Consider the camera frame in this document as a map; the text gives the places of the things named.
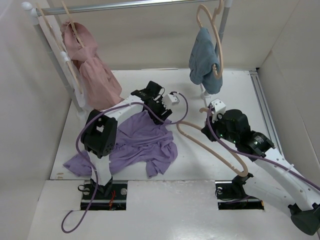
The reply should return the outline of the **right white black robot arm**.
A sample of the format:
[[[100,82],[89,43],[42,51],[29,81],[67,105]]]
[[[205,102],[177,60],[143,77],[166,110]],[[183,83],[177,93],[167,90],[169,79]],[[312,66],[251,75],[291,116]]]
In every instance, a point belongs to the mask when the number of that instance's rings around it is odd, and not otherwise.
[[[320,187],[306,179],[290,164],[274,143],[261,132],[251,130],[247,116],[239,109],[206,111],[201,132],[236,157],[244,156],[265,170],[280,189],[258,180],[246,167],[232,168],[237,176],[231,191],[237,197],[255,197],[287,215],[303,233],[312,236],[320,229]]]

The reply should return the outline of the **purple t shirt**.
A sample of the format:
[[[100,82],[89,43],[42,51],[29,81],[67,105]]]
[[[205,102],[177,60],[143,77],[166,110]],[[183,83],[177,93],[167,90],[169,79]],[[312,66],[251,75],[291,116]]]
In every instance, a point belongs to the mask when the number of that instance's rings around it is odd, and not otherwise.
[[[122,122],[116,131],[115,146],[111,153],[101,159],[86,150],[95,168],[109,164],[109,171],[115,175],[125,167],[145,162],[146,176],[152,178],[164,174],[178,156],[173,133],[164,124],[156,125],[149,112],[144,110]]]

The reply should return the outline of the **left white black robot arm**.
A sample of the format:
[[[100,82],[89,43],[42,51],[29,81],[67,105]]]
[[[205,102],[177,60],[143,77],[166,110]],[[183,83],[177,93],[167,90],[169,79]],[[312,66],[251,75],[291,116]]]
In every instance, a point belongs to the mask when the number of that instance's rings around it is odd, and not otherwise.
[[[104,110],[92,110],[78,140],[84,149],[94,154],[97,159],[108,156],[116,144],[117,127],[131,116],[147,111],[155,125],[168,124],[172,114],[162,102],[159,84],[149,81],[146,88],[133,91],[126,99]]]

